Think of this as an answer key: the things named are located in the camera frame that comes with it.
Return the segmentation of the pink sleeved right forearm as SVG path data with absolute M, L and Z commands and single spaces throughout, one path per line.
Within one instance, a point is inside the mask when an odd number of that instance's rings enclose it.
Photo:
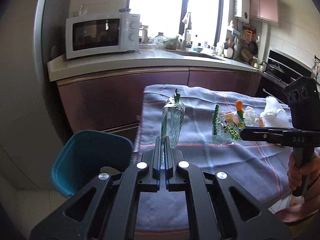
M 286 224 L 296 224 L 316 214 L 319 211 L 319 176 L 303 197 L 303 204 L 282 209 L 274 215 Z

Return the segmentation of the right hand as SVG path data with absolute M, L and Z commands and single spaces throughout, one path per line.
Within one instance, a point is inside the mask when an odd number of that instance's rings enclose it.
M 302 184 L 302 176 L 310 176 L 309 184 L 312 184 L 319 177 L 319 155 L 317 153 L 313 154 L 313 159 L 298 168 L 296 166 L 296 159 L 293 153 L 289 157 L 289 170 L 287 172 L 289 180 L 289 188 L 293 191 Z

